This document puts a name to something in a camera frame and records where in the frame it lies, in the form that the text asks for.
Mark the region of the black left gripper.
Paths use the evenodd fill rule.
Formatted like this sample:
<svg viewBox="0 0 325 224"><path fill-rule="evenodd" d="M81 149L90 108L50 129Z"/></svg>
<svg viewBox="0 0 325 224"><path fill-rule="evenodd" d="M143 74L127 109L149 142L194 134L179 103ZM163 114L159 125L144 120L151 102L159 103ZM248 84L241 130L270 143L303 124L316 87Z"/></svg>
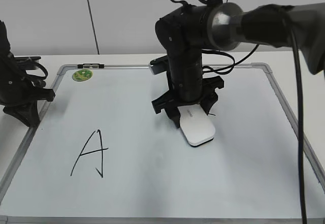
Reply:
<svg viewBox="0 0 325 224"><path fill-rule="evenodd" d="M44 75L26 72L24 66L39 68ZM53 89L46 89L48 72L44 66L28 57L17 60L12 53L1 55L1 105L3 112L21 121L27 127L40 123L37 101L51 102L55 98Z"/></svg>

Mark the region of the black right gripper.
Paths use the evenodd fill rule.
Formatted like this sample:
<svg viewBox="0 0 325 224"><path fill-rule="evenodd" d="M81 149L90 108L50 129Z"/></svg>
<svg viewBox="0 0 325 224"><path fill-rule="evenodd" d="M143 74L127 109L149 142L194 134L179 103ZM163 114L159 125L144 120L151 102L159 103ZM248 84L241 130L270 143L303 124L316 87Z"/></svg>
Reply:
<svg viewBox="0 0 325 224"><path fill-rule="evenodd" d="M155 23L156 36L167 52L169 90L152 105L157 114L165 110L177 129L181 118L178 107L200 104L209 114L218 101L215 89L223 88L220 77L203 78L202 51L214 48L207 35L213 10L209 6L182 6Z"/></svg>

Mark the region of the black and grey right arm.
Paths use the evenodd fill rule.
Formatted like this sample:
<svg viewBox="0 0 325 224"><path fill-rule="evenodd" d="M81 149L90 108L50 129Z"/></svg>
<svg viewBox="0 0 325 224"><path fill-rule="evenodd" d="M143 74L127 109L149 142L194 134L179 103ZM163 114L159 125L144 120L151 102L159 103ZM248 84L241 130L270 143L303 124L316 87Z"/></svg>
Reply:
<svg viewBox="0 0 325 224"><path fill-rule="evenodd" d="M180 127L181 106L198 104L208 113L224 86L221 73L204 78L203 53L226 55L240 43L300 50L308 70L324 70L324 4L264 5L244 12L235 3L185 4L160 18L155 32L166 56L150 63L154 74L166 73L168 91L153 100Z"/></svg>

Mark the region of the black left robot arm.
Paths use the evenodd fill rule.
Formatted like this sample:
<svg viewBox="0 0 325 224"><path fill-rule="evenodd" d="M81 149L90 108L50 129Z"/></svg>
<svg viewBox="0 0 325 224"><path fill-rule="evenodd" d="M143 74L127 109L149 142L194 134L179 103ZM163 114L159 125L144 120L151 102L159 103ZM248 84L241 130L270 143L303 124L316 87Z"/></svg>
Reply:
<svg viewBox="0 0 325 224"><path fill-rule="evenodd" d="M53 89L46 89L48 71L40 56L15 57L11 52L6 25L1 21L1 105L3 112L27 127L40 123L38 101L51 102Z"/></svg>

